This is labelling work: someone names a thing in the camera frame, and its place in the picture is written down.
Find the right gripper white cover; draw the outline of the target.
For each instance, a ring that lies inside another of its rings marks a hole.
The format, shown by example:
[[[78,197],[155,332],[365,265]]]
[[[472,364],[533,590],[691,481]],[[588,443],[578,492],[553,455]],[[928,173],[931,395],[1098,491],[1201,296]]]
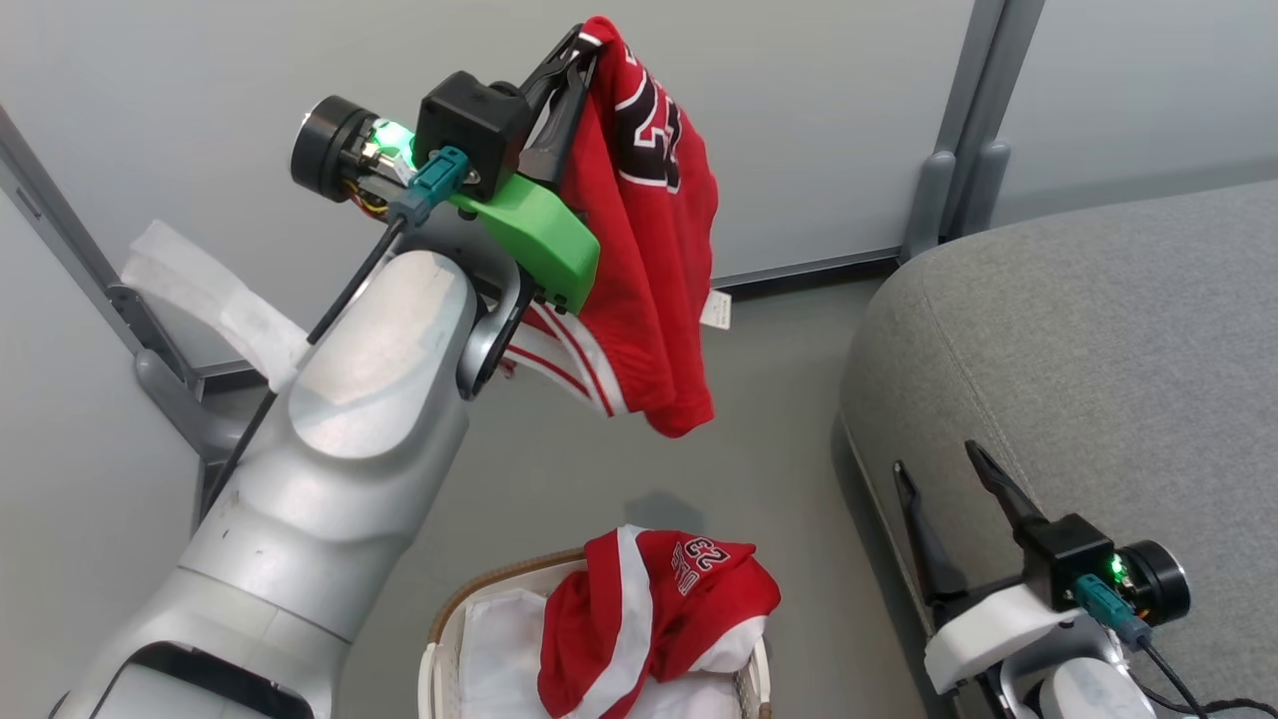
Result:
[[[984,446],[969,438],[964,451],[1008,520],[1013,541],[1026,547],[1028,530],[1048,518]],[[924,604],[961,599],[964,573],[930,527],[921,492],[902,461],[892,473]],[[1140,695],[1128,653],[1151,653],[1153,628],[1191,609],[1182,564],[1149,540],[1121,547],[1095,572],[1067,579],[1048,596],[1063,607],[1056,609],[1020,581],[941,624],[924,650],[935,693],[976,685],[984,695]]]

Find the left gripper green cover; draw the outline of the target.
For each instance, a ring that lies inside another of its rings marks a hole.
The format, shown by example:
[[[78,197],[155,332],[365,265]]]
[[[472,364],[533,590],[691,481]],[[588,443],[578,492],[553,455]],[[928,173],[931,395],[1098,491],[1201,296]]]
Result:
[[[520,86],[530,110],[547,109],[541,132],[521,151],[519,174],[481,201],[479,174],[452,146],[415,160],[415,135],[340,96],[305,112],[291,151],[293,181],[367,217],[406,218],[417,229],[443,202],[474,215],[507,258],[533,278],[558,313],[578,315],[596,284],[601,245],[560,197],[569,155],[589,100],[598,49],[575,24]]]

